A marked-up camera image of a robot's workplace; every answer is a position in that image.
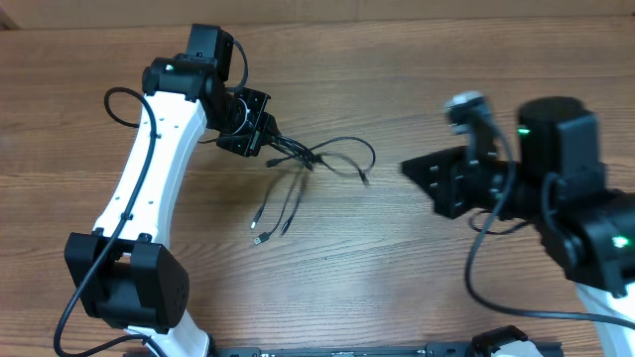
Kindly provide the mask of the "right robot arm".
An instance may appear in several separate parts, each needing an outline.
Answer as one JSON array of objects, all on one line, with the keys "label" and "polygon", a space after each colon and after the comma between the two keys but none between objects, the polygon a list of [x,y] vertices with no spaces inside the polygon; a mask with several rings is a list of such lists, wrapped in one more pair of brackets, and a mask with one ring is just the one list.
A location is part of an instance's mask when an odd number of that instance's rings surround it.
[{"label": "right robot arm", "polygon": [[489,220],[531,225],[576,286],[607,356],[634,352],[634,196],[606,184],[597,119],[577,98],[548,96],[517,111],[513,150],[487,99],[470,91],[444,108],[464,146],[405,161],[402,173],[455,219],[471,209]]}]

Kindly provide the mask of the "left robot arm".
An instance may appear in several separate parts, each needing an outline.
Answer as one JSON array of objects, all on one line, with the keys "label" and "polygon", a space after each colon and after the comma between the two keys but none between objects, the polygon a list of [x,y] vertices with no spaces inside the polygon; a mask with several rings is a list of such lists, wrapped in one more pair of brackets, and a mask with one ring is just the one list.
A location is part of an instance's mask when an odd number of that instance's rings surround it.
[{"label": "left robot arm", "polygon": [[139,340],[155,356],[212,356],[211,336],[188,313],[190,278],[171,253],[170,229],[188,162],[206,130],[216,145],[258,155],[277,134],[268,95],[228,86],[239,43],[213,25],[195,24],[187,49],[144,70],[136,139],[120,181],[87,234],[71,234],[64,259],[71,305]]}]

